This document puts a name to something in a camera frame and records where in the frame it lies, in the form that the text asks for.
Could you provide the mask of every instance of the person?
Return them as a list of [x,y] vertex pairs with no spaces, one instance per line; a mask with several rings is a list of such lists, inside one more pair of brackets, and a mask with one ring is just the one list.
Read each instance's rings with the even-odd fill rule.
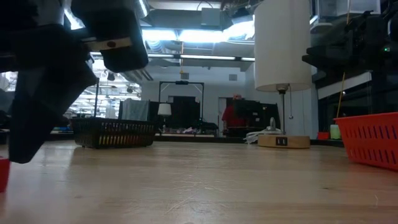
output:
[[[233,100],[242,100],[242,96],[234,95]],[[228,131],[228,128],[246,127],[246,120],[235,115],[233,104],[225,109],[222,120],[224,121],[225,131]]]

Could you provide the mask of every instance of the ceiling light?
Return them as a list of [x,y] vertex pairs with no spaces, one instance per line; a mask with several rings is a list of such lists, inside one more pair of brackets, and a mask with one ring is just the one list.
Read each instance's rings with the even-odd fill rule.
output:
[[[98,95],[99,100],[108,100],[108,99],[127,99],[127,98],[132,98],[136,99],[137,94],[130,94],[130,95]],[[79,99],[89,99],[89,100],[94,100],[95,95],[80,95]]]
[[92,56],[102,56],[100,52],[90,52]]
[[318,15],[315,15],[310,19],[310,25],[312,25],[318,19]]
[[218,43],[227,40],[222,31],[212,30],[183,30],[178,39],[195,43]]
[[174,58],[174,55],[170,54],[148,54],[150,58]]
[[143,0],[139,0],[139,4],[141,6],[141,10],[142,10],[142,13],[144,15],[143,17],[146,17],[148,15],[148,10],[146,8],[146,5],[145,5],[144,1]]
[[84,25],[81,25],[82,22],[79,22],[78,19],[70,12],[70,9],[64,9],[64,13],[67,16],[69,22],[70,22],[70,29],[75,30],[75,29],[80,29],[84,28]]
[[104,60],[102,59],[94,60],[93,70],[104,70],[104,69],[106,69]]
[[143,29],[142,38],[144,40],[177,40],[174,30],[169,29]]
[[210,59],[210,60],[235,60],[235,57],[210,56],[210,55],[181,55],[186,59]]
[[256,61],[255,58],[246,58],[246,57],[241,58],[241,60],[242,60],[243,62],[254,62],[254,61]]
[[127,87],[127,90],[126,90],[128,93],[132,93],[132,87],[131,86],[129,86],[129,87]]
[[99,87],[100,87],[100,88],[117,88],[117,87],[114,86],[114,85],[100,85]]
[[241,37],[241,36],[250,36],[248,38],[253,37],[254,35],[254,21],[240,22],[238,24],[234,24],[228,29],[223,31],[223,35],[228,40],[231,37]]

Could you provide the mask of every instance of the metal frame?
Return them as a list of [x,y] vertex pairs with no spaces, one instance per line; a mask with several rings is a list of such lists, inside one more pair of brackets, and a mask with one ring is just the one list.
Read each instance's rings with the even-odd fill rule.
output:
[[204,102],[205,101],[205,83],[203,83],[203,82],[185,82],[185,84],[178,84],[178,81],[177,82],[160,81],[159,82],[159,103],[160,103],[160,96],[162,94],[161,88],[162,88],[162,84],[164,84],[164,83],[170,83],[170,84],[173,83],[176,85],[195,85],[195,84],[201,85],[201,118],[200,119],[203,121],[203,105],[205,105],[205,102]]

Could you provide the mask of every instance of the white cloth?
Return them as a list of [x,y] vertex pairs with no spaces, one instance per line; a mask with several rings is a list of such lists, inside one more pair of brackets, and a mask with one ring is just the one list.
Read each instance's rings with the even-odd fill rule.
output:
[[117,119],[116,110],[113,107],[107,108],[105,111],[105,118]]
[[123,101],[122,119],[147,121],[149,101],[126,99]]

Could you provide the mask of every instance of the wooden table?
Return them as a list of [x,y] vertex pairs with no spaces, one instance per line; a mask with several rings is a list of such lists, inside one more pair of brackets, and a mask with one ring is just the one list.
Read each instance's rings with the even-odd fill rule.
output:
[[214,134],[156,133],[155,136],[214,138]]
[[83,149],[48,142],[13,164],[0,223],[396,223],[398,173],[344,149],[155,142]]

